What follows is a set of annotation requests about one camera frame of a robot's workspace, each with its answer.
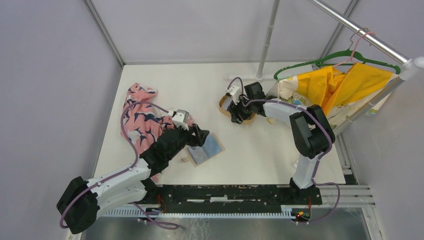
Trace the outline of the pink patterned garment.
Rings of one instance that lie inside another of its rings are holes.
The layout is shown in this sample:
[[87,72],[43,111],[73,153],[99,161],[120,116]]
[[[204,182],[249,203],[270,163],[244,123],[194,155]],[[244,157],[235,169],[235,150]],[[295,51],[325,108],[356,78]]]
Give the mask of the pink patterned garment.
[[[144,166],[148,178],[143,180],[155,183],[156,175],[168,167],[169,162],[185,147],[182,128],[176,127],[172,121],[173,111],[165,110],[164,116],[154,112],[155,104],[151,99],[157,95],[153,88],[133,84],[127,91],[121,114],[121,135],[133,148],[136,157],[131,169]],[[189,115],[188,126],[193,120]]]

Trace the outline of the yellow dinosaur print garment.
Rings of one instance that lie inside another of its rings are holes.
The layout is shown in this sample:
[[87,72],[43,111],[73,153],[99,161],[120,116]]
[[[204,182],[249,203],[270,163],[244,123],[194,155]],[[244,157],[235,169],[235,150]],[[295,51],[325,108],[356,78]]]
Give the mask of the yellow dinosaur print garment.
[[335,129],[396,77],[393,72],[362,63],[355,63],[346,72],[326,66],[280,79],[268,94],[301,107],[319,105]]

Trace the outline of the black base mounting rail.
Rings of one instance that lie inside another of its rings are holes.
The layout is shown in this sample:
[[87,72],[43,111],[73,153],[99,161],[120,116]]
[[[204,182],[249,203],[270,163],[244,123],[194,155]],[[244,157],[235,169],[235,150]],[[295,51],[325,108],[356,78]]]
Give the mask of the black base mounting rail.
[[323,203],[317,187],[297,190],[289,185],[162,185],[148,188],[140,205],[166,214],[266,214],[281,208]]

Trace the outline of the oval wooden card tray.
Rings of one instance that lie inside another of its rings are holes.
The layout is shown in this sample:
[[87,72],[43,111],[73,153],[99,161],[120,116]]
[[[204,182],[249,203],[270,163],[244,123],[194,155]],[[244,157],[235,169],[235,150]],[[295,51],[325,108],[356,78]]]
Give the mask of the oval wooden card tray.
[[255,113],[248,115],[247,113],[238,112],[237,105],[230,96],[224,95],[218,103],[219,111],[229,117],[232,123],[239,125],[251,124],[256,116]]

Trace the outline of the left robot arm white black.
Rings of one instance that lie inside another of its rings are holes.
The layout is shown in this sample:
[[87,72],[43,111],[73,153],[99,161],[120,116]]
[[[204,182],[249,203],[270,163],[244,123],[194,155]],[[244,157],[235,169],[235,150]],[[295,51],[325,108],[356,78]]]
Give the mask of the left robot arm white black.
[[97,178],[75,177],[56,204],[60,227],[79,234],[110,210],[138,201],[153,203],[157,190],[150,186],[150,178],[167,168],[186,146],[203,146],[209,135],[197,124],[167,129],[135,162]]

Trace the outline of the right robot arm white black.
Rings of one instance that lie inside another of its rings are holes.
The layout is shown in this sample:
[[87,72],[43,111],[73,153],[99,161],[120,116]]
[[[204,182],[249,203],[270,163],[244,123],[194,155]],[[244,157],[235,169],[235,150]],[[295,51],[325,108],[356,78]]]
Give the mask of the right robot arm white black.
[[307,188],[316,183],[320,160],[331,151],[335,142],[323,109],[317,104],[304,107],[265,95],[259,82],[240,86],[229,83],[225,95],[231,100],[226,110],[233,123],[240,125],[252,115],[260,115],[290,126],[299,159],[290,180],[295,187],[289,189],[288,196],[293,203],[302,204],[309,198]]

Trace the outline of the white rack pole with base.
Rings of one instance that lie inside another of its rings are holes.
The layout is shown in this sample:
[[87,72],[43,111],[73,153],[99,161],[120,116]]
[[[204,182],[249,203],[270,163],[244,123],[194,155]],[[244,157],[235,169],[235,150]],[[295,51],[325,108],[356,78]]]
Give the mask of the white rack pole with base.
[[240,75],[239,77],[244,81],[247,81],[247,82],[275,81],[275,79],[272,75],[264,74],[264,67],[265,67],[265,64],[266,64],[266,58],[267,58],[267,55],[268,55],[269,47],[271,45],[271,38],[272,38],[272,34],[273,34],[273,30],[274,30],[274,26],[275,26],[275,22],[276,22],[276,18],[277,18],[279,6],[280,6],[280,0],[274,0],[273,5],[272,5],[272,9],[271,9],[269,22],[268,22],[267,29],[266,29],[263,47],[262,47],[261,54],[260,54],[258,68],[257,68],[256,72],[253,73],[253,74]]

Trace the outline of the pink clothes hanger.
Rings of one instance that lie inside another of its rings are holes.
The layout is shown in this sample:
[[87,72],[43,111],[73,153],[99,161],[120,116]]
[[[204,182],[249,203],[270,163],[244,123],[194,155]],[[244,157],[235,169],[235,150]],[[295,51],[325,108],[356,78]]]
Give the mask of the pink clothes hanger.
[[357,51],[358,45],[359,45],[360,41],[361,41],[362,39],[364,39],[364,38],[365,38],[366,36],[368,36],[368,35],[375,36],[375,35],[376,35],[376,33],[375,33],[375,32],[373,32],[373,31],[367,31],[366,33],[364,33],[363,35],[361,35],[361,36],[357,39],[357,41],[355,42],[355,46],[354,46],[354,48],[353,48],[353,50],[352,50],[352,52],[351,52],[350,56],[349,56],[349,57],[348,57],[345,61],[339,62],[339,63],[337,63],[337,64],[335,64],[335,65],[333,65],[333,66],[334,66],[334,67],[337,67],[337,66],[341,66],[341,65],[343,65],[343,64],[347,64],[347,63],[354,63],[353,58],[354,58],[354,55],[355,55],[355,53],[356,53],[356,51]]

